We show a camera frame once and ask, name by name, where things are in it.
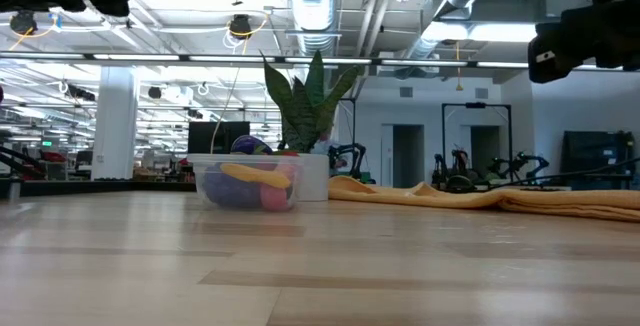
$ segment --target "door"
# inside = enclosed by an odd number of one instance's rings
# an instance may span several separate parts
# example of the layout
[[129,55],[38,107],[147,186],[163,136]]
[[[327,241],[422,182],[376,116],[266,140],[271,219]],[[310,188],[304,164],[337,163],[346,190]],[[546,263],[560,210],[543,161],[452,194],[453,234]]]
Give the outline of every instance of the door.
[[393,127],[393,187],[409,188],[425,180],[424,126]]
[[472,168],[486,175],[494,157],[500,157],[500,126],[471,126]]
[[393,125],[382,125],[380,185],[393,187]]

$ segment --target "black monitor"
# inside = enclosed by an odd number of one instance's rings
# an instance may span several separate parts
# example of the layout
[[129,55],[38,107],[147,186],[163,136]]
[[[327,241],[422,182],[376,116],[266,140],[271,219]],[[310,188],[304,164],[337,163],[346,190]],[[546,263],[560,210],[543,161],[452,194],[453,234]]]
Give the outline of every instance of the black monitor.
[[[187,152],[211,153],[211,138],[216,129],[217,122],[189,122],[189,144]],[[249,122],[223,122],[220,124],[216,139],[213,143],[213,153],[228,154],[231,145],[238,137],[248,135]]]
[[[565,131],[562,143],[561,172],[597,169],[633,157],[625,133]],[[617,173],[622,170],[610,170]]]

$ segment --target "wooden table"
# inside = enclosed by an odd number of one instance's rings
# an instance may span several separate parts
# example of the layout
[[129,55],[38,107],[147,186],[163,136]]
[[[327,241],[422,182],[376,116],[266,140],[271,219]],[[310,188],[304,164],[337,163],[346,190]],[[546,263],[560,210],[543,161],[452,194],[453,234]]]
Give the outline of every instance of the wooden table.
[[121,192],[0,206],[0,325],[639,325],[640,226]]

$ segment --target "plant pot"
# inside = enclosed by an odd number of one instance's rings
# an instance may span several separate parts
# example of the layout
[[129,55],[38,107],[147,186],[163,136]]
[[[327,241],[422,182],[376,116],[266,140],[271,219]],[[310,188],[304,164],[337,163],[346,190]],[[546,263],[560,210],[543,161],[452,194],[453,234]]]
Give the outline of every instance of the plant pot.
[[302,180],[298,200],[318,202],[329,200],[329,156],[300,154],[303,160]]

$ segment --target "plastic bin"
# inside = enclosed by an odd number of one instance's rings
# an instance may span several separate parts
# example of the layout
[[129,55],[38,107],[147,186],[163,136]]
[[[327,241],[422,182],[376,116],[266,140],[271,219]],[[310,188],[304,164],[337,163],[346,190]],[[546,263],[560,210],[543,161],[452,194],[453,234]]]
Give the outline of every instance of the plastic bin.
[[291,210],[303,161],[295,156],[190,154],[198,195],[206,205],[233,210]]

